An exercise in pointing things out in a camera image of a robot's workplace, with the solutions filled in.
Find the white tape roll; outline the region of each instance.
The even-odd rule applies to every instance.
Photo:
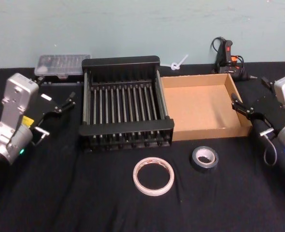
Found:
[[[161,165],[168,171],[168,173],[170,175],[170,179],[169,179],[166,186],[164,186],[160,189],[149,189],[149,188],[146,188],[145,186],[141,185],[141,183],[138,181],[137,175],[138,175],[139,170],[143,166],[150,164],[150,163],[155,163],[155,164]],[[157,157],[148,157],[148,158],[142,159],[141,161],[139,161],[135,165],[135,168],[133,171],[133,180],[134,180],[134,184],[135,184],[136,188],[140,192],[142,192],[143,194],[146,194],[146,195],[152,196],[152,197],[160,196],[160,195],[163,195],[164,193],[168,192],[172,187],[174,179],[175,179],[175,174],[173,172],[171,165],[168,162],[166,162],[165,160],[157,158]]]

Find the clear plastic case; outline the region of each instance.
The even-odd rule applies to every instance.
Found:
[[[66,79],[69,75],[82,75],[81,62],[90,55],[42,55],[36,65],[36,76],[57,76]]]

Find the black table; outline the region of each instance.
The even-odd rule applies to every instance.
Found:
[[[285,62],[247,63],[254,76],[285,76]],[[211,65],[162,68],[161,75],[207,74]],[[0,101],[5,81],[33,69],[0,69]],[[267,94],[259,80],[236,84],[245,103]],[[41,92],[61,103],[70,92],[82,101],[82,86],[43,86]],[[174,142],[171,147],[84,154],[78,148],[81,104],[43,128],[51,132],[38,147],[27,147],[10,170],[0,193],[1,231],[285,231],[285,154],[274,168],[262,162],[255,130],[247,138]],[[206,145],[218,152],[210,174],[195,171],[189,156]],[[156,156],[175,172],[172,189],[149,197],[132,181],[135,164]],[[142,182],[165,183],[166,173],[142,170]]]

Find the metal rod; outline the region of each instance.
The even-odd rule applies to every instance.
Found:
[[[106,123],[108,123],[108,92],[105,89],[105,116],[106,116]]]
[[[160,91],[160,96],[161,96],[160,100],[162,102],[164,116],[168,116],[166,102],[165,102],[165,97],[164,97],[164,92],[163,92],[163,86],[162,86],[162,82],[161,82],[161,79],[160,79],[160,72],[158,70],[157,70],[157,84],[158,84],[158,88],[159,88],[159,91]]]
[[[89,92],[89,88],[88,88],[88,76],[87,73],[85,72],[85,77],[84,77],[84,113],[83,113],[83,121],[86,122],[88,124],[88,119],[87,116],[90,113],[90,111],[88,112],[88,108],[87,108],[87,103],[88,103],[88,92]]]
[[[126,108],[125,108],[124,87],[122,87],[122,103],[123,103],[123,118],[124,118],[124,122],[127,122],[127,111],[126,111]]]
[[[111,95],[111,103],[112,103],[112,123],[114,123],[114,90],[113,88],[110,90]]]
[[[131,91],[128,87],[128,110],[129,110],[129,118],[131,122],[133,121],[133,112],[132,112],[132,99],[131,99]]]
[[[96,89],[94,89],[93,124],[96,124]]]
[[[119,100],[119,88],[117,88],[117,112],[118,112],[118,122],[121,122],[120,117],[120,100]]]
[[[147,88],[146,88],[146,86],[143,88],[143,91],[144,91],[144,97],[145,97],[145,99],[146,99],[148,119],[151,120],[150,108],[149,108],[149,101],[148,101]]]
[[[157,111],[156,111],[156,105],[154,103],[154,97],[153,97],[153,91],[152,91],[152,87],[151,85],[149,86],[149,90],[150,90],[150,95],[151,95],[151,104],[152,104],[152,108],[153,108],[153,113],[154,113],[154,119],[157,120]]]
[[[142,110],[142,120],[145,121],[141,86],[142,86],[142,85],[140,85],[139,88],[138,88],[138,93],[139,93],[139,101],[140,101],[141,110]]]
[[[133,87],[133,95],[134,95],[134,107],[135,107],[136,121],[139,121],[137,98],[136,98],[136,87]]]
[[[102,89],[100,89],[100,124],[103,123],[103,109],[102,109]]]

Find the cardboard box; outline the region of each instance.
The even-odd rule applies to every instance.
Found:
[[[248,136],[252,124],[231,107],[241,100],[229,74],[162,77],[173,141]]]

